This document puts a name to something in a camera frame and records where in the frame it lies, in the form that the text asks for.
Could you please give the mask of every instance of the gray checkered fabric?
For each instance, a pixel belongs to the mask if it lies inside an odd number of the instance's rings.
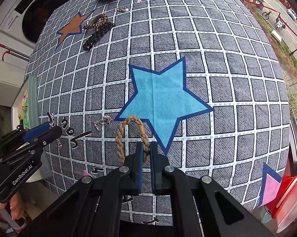
[[[68,120],[60,152],[55,144],[49,147],[54,176],[46,185],[61,195],[84,170],[100,177],[121,166],[115,143],[119,123],[98,131],[93,122],[114,118],[133,94],[129,64],[160,71],[185,56],[188,89],[214,112],[179,124],[167,155],[170,164],[190,176],[213,177],[245,208],[254,208],[263,163],[283,174],[289,146],[288,98],[265,34],[239,0],[140,1],[71,0],[55,10],[40,35],[27,68],[38,76],[39,116],[46,122],[47,112],[54,112],[61,126],[64,117]],[[118,5],[129,11],[117,12]],[[93,30],[68,36],[56,48],[56,32],[78,12],[90,11],[91,18],[105,12],[116,26],[89,52],[82,44]],[[69,126],[74,136],[92,133],[72,149]],[[154,141],[147,126],[146,132]],[[137,127],[126,126],[126,155],[135,152],[137,141]],[[140,223],[157,217],[158,224],[172,224],[170,198],[151,194],[149,162],[143,172],[143,193],[123,204],[121,218]]]

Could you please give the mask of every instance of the washing machine door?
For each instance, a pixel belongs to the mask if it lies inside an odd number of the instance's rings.
[[[35,0],[26,10],[22,20],[25,37],[36,43],[53,11],[69,0]]]

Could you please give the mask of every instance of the street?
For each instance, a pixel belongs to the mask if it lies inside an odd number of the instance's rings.
[[[287,8],[279,1],[279,0],[264,0],[263,3],[265,6],[273,8],[276,11],[281,13],[281,17],[286,21],[286,23],[290,26],[290,28],[297,34],[297,20],[293,21],[292,18],[287,13]],[[269,9],[263,8],[260,12],[269,12]],[[276,27],[276,18],[278,14],[275,11],[272,11],[269,15],[270,18],[268,22],[275,28]],[[289,48],[293,51],[297,48],[297,37],[290,31],[288,27],[285,29],[277,29],[277,32],[282,37],[283,41],[287,43]],[[297,51],[294,53],[294,56],[297,59]]]

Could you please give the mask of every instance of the scooter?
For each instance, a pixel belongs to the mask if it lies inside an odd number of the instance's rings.
[[[264,6],[263,6],[263,2],[264,0],[253,0],[254,3],[258,3],[257,5],[255,5],[257,8],[259,8],[261,11],[263,10]]]
[[[276,29],[285,29],[286,25],[281,21],[279,17],[276,18]]]

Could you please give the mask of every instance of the black sparkly hair clip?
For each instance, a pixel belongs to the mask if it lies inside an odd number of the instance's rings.
[[[86,42],[83,44],[83,48],[85,51],[90,51],[92,46],[95,42],[97,42],[100,37],[104,35],[107,31],[109,31],[111,28],[115,26],[112,22],[107,22],[103,26],[96,29],[96,31],[86,40]]]

